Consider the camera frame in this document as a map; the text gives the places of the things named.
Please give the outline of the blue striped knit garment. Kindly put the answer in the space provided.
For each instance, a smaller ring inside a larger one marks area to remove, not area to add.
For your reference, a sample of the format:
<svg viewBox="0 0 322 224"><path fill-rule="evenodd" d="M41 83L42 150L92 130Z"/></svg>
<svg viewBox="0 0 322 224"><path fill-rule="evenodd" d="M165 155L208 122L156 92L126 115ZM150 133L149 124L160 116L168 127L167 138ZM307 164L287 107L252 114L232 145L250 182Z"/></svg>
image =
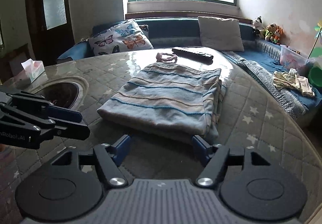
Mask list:
<svg viewBox="0 0 322 224"><path fill-rule="evenodd" d="M97 112L106 121L146 133L183 142L199 135L213 144L219 137L217 124L226 92L221 71L155 62L131 78Z"/></svg>

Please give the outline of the cream crumpled clothes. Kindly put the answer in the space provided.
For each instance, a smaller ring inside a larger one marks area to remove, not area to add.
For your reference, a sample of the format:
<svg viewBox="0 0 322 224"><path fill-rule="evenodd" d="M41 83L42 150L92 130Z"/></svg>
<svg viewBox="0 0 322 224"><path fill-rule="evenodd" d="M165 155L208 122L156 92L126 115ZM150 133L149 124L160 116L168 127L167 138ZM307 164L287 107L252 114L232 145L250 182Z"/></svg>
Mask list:
<svg viewBox="0 0 322 224"><path fill-rule="evenodd" d="M297 90L302 96L315 97L315 92L310 85L308 78L300 76L294 68L291 68L288 72L275 71L273 73L272 82L277 90L287 88Z"/></svg>

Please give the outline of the tissue box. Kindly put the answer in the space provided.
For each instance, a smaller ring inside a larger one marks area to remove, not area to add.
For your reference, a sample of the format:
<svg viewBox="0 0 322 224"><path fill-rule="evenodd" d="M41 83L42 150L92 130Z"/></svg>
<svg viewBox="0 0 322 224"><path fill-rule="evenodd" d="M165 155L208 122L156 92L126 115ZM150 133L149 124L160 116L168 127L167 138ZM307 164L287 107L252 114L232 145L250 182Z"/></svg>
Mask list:
<svg viewBox="0 0 322 224"><path fill-rule="evenodd" d="M21 63L30 82L34 82L44 71L44 64L40 60L28 59Z"/></svg>

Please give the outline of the black remote control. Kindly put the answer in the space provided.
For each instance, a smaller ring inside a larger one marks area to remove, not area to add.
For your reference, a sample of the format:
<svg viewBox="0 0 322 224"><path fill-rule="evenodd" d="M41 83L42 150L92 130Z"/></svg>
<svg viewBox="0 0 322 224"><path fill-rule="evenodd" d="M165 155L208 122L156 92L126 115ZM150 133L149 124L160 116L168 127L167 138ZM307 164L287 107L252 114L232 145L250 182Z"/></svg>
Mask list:
<svg viewBox="0 0 322 224"><path fill-rule="evenodd" d="M194 52L180 47L173 47L172 53L177 55L178 57L183 57L186 59L194 60L205 64L209 64L213 61L213 55L211 54L207 54L203 52Z"/></svg>

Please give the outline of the butterfly print pillow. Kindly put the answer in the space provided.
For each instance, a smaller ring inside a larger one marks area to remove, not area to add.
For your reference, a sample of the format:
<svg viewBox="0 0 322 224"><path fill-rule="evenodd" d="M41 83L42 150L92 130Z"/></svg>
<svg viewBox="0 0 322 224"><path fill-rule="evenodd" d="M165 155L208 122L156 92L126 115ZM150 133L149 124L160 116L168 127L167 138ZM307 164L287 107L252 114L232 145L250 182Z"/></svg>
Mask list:
<svg viewBox="0 0 322 224"><path fill-rule="evenodd" d="M88 44L95 56L153 49L147 31L147 25L139 25L130 19L93 35Z"/></svg>

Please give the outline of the dark wooden door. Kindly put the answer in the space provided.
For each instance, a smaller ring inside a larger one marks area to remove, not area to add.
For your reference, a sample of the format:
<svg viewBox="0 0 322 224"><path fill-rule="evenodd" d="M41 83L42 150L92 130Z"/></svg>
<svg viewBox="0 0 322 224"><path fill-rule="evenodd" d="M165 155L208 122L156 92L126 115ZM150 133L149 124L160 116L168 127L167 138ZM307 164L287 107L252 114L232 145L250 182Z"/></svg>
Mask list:
<svg viewBox="0 0 322 224"><path fill-rule="evenodd" d="M74 45L68 0L25 0L29 36L36 60L54 65Z"/></svg>

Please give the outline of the blue sofa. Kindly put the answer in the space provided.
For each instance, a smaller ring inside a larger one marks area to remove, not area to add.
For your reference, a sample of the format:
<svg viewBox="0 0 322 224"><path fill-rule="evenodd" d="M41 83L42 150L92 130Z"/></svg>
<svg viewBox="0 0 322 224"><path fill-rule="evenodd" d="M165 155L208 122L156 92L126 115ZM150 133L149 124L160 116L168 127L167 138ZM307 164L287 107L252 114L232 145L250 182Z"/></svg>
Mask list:
<svg viewBox="0 0 322 224"><path fill-rule="evenodd" d="M282 45L277 24L253 24L215 17L128 19L93 28L92 35L57 62L142 49L208 47L221 52L267 90L300 125L321 113L321 70L313 60Z"/></svg>

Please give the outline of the grey square cushion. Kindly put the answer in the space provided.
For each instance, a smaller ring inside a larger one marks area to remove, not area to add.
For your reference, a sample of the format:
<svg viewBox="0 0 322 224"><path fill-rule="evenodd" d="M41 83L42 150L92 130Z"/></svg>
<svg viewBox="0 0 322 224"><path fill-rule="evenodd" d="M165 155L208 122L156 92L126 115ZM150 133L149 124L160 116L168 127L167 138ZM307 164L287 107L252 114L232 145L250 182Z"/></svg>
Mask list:
<svg viewBox="0 0 322 224"><path fill-rule="evenodd" d="M200 42L217 51L243 52L239 21L233 18L198 17Z"/></svg>

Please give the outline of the clear plastic storage box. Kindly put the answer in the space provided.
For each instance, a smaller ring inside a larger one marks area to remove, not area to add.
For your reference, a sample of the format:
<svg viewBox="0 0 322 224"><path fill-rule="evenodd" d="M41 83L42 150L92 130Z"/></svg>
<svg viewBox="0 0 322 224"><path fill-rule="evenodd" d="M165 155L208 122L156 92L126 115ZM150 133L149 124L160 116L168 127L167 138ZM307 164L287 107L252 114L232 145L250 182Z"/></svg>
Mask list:
<svg viewBox="0 0 322 224"><path fill-rule="evenodd" d="M280 64L287 70L294 68L300 76L307 76L312 65L309 60L298 54L291 47L281 45Z"/></svg>

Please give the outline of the green plastic basin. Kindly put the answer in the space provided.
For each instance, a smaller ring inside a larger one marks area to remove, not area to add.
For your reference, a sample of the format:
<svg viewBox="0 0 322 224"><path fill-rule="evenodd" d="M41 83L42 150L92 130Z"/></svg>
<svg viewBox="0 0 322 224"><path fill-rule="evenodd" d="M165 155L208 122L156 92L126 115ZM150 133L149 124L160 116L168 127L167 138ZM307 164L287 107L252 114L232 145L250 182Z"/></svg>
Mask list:
<svg viewBox="0 0 322 224"><path fill-rule="evenodd" d="M322 88L322 69L318 66L313 66L308 74L308 80L315 88Z"/></svg>

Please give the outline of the orange plush toys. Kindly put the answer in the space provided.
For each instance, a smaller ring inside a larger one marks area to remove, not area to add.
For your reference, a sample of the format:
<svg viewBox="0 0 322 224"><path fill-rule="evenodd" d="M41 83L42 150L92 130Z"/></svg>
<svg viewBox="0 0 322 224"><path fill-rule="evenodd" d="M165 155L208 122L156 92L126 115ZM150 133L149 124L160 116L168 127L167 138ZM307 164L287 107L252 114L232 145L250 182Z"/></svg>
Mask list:
<svg viewBox="0 0 322 224"><path fill-rule="evenodd" d="M283 29L276 23L269 24L264 30L264 39L276 45L280 44L282 35Z"/></svg>

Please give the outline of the panda plush toy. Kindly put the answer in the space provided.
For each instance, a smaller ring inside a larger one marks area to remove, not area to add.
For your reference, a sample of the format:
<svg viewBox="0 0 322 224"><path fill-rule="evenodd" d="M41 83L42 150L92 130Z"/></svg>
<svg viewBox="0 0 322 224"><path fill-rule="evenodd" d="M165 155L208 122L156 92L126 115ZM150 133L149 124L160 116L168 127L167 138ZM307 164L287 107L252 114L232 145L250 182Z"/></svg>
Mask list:
<svg viewBox="0 0 322 224"><path fill-rule="evenodd" d="M262 18L261 16L256 17L253 22L253 34L259 38L262 38Z"/></svg>

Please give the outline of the colourful pinwheel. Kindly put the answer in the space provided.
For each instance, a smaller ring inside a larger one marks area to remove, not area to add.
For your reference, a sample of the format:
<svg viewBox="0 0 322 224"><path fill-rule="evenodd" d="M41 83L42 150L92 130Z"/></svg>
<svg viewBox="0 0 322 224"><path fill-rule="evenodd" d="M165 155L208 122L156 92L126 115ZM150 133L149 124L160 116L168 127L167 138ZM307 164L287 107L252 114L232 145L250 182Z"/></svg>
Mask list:
<svg viewBox="0 0 322 224"><path fill-rule="evenodd" d="M320 43L321 43L321 29L322 29L322 20L320 20L317 23L317 25L315 26L315 28L314 28L314 30L317 32L316 35L315 35L315 42L314 42L314 44L312 46L312 49L311 49L311 51L310 51L310 53L309 53L309 55L308 55L307 58L310 58L311 57L312 52L315 49L315 46L317 44L317 41L320 40Z"/></svg>

